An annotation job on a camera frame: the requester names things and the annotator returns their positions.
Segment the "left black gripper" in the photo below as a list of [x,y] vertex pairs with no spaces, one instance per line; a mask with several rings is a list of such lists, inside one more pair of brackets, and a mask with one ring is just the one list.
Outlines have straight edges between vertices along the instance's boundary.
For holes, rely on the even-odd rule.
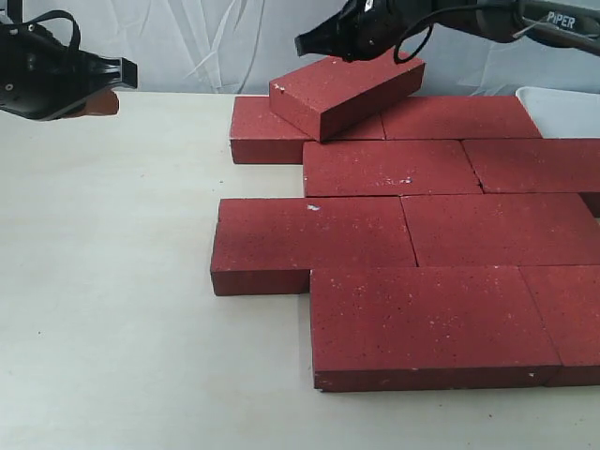
[[41,21],[1,25],[1,110],[28,120],[110,116],[119,112],[117,87],[137,89],[138,66],[80,49],[72,27],[67,44]]

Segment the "right grey Piper arm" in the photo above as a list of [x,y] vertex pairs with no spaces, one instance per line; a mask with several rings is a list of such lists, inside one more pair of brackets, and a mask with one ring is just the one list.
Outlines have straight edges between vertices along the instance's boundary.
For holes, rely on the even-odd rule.
[[389,50],[397,64],[402,43],[441,25],[497,43],[529,38],[551,48],[599,54],[599,8],[550,1],[348,1],[311,31],[295,38],[297,54],[370,61]]

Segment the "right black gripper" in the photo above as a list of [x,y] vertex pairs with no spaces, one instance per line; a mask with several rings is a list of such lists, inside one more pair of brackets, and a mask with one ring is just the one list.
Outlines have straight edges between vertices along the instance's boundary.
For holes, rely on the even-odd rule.
[[297,36],[298,56],[317,54],[369,61],[388,52],[399,38],[434,10],[435,1],[348,1],[339,12]]

